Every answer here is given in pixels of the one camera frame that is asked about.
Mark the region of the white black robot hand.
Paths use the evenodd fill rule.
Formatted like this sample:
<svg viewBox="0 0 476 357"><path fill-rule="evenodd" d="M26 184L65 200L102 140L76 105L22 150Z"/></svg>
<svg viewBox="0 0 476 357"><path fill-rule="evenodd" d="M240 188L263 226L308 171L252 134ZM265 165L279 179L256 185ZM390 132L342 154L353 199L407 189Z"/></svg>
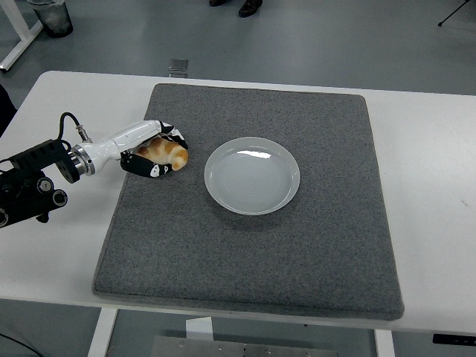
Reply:
<svg viewBox="0 0 476 357"><path fill-rule="evenodd" d="M125 171L147 178L178 171L188 162L183 135L160 120L134 123L101 141L78 144L75 150L87 176L99 173L110 161L120 161Z"/></svg>

